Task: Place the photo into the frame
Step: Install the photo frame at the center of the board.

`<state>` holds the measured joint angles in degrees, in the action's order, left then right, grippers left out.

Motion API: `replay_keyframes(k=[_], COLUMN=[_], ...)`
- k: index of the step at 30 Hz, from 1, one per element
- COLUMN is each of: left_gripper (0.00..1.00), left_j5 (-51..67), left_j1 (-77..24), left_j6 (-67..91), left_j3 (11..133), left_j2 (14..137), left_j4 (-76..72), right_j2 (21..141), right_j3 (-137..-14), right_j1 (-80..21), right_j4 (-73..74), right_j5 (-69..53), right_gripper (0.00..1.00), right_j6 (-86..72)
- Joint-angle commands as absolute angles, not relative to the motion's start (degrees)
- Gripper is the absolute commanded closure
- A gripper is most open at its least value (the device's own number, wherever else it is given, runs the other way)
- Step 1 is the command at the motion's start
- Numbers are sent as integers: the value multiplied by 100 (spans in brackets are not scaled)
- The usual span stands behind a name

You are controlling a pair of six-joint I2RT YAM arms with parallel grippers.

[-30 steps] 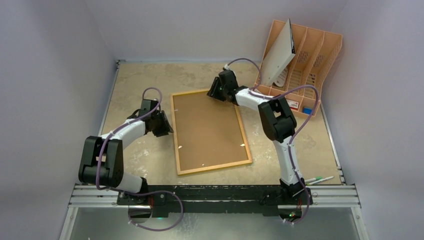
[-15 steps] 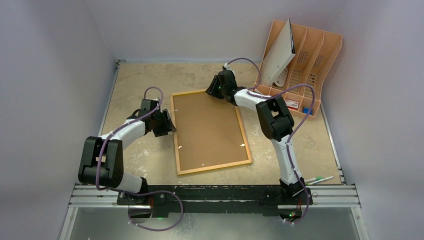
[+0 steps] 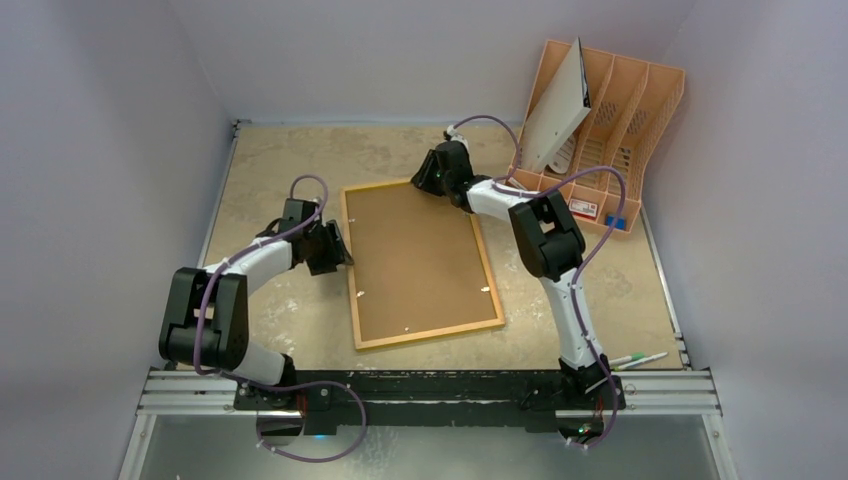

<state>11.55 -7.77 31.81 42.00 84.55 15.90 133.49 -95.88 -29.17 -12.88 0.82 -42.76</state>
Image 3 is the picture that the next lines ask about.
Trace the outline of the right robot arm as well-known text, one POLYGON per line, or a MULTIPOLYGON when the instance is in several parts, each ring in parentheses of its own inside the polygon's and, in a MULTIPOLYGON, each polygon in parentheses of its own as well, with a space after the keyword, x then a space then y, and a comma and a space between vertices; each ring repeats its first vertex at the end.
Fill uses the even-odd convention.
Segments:
POLYGON ((523 266, 540 281, 550 304, 564 399, 584 407, 599 396, 601 387, 609 386, 616 393, 580 279, 586 241, 561 192, 520 190, 476 175, 466 145, 456 140, 430 149, 411 184, 430 195, 446 197, 469 214, 510 224, 523 266))

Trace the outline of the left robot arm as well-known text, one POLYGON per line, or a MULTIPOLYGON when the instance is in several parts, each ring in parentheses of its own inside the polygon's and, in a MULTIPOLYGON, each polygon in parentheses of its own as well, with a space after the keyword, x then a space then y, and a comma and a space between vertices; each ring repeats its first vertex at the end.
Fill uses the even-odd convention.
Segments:
POLYGON ((171 280, 158 339, 166 361, 191 365, 200 375, 220 374, 259 388, 272 408, 298 395, 293 359, 251 340, 249 298, 300 264, 313 276, 349 266, 353 258, 334 220, 323 220, 319 200, 289 198, 243 250, 203 268, 183 267, 171 280))

